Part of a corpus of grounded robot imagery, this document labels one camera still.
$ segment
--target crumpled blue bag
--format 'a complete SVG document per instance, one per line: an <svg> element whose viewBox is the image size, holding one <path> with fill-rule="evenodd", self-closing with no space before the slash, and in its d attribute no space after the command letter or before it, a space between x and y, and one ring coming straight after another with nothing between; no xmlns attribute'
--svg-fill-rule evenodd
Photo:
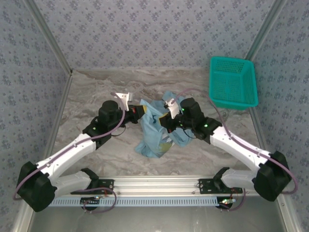
<svg viewBox="0 0 309 232"><path fill-rule="evenodd" d="M164 155L174 144L184 147L192 141L181 128L177 128L172 133L168 133L167 129L162 127L159 118L167 113L169 110L164 108L165 101L175 98L176 94L166 91L163 95L163 101L152 101L150 104L141 99L140 104L147 106L147 111L141 119L141 128L143 130L143 140L135 148L135 151L143 156L150 158L160 158ZM180 102L184 97L177 99L177 104L180 109ZM191 130L185 131L190 137L193 137Z"/></svg>

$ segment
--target gray marble surface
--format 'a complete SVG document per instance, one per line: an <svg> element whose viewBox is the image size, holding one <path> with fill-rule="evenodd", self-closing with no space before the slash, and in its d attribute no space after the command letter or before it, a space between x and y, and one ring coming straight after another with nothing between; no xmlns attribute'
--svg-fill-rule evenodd
<svg viewBox="0 0 309 232"><path fill-rule="evenodd" d="M133 92L133 103L143 98L160 100L166 90L178 93L185 88L209 88L207 70L115 70L75 71L53 152L57 152L81 133L98 114L110 92ZM199 92L190 92L206 116L217 118L207 99ZM258 145L248 111L220 109L229 129L248 142ZM88 167L100 176L107 175L213 175L222 167L247 169L227 152L194 139L186 147L173 146L159 159L135 152L142 139L139 124L128 124L126 131L113 137L97 151L79 160L65 174Z"/></svg>

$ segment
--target blue floral wallpaper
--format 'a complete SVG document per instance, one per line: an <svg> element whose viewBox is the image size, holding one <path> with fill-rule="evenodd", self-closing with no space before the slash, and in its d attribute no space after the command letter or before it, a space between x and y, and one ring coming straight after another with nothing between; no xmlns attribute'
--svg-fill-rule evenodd
<svg viewBox="0 0 309 232"><path fill-rule="evenodd" d="M309 2L288 0L255 60L259 118L267 144L286 154L293 195L309 231Z"/></svg>
<svg viewBox="0 0 309 232"><path fill-rule="evenodd" d="M73 69L245 57L273 0L36 0Z"/></svg>
<svg viewBox="0 0 309 232"><path fill-rule="evenodd" d="M67 80L22 0L0 1L0 231L13 225L21 166L41 159Z"/></svg>

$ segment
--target teal plastic basket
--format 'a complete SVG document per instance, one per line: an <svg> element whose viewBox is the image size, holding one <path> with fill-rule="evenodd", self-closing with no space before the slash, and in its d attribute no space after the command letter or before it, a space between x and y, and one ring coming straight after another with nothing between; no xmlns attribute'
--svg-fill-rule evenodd
<svg viewBox="0 0 309 232"><path fill-rule="evenodd" d="M221 108L245 110L257 106L253 63L244 59L212 57L209 96Z"/></svg>

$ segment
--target black cable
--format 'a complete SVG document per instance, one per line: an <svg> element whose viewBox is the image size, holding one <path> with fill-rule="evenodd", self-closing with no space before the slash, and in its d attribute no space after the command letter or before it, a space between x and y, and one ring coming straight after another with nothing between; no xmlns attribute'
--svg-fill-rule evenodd
<svg viewBox="0 0 309 232"><path fill-rule="evenodd" d="M112 137L117 137L117 136L119 136L119 135L122 135L125 131L126 131L126 126L125 126L125 129L124 129L123 132L121 132L120 134L116 134L116 135L113 135L113 134L112 134Z"/></svg>
<svg viewBox="0 0 309 232"><path fill-rule="evenodd" d="M189 136L186 132L185 132L185 130L183 129L183 132L185 133L185 135L186 136L188 136L189 138L191 138L191 139L196 139L196 138L193 138L193 137L191 137L191 136Z"/></svg>

